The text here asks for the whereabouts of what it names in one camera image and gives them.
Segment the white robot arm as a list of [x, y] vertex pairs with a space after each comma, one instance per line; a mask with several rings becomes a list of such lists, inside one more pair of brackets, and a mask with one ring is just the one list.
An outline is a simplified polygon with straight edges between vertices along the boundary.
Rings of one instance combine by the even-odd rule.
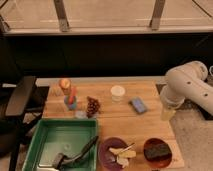
[[186, 99], [213, 117], [213, 86], [205, 82], [207, 76], [208, 69], [200, 61], [169, 69], [165, 74], [166, 85], [160, 92], [163, 105], [161, 119], [170, 120]]

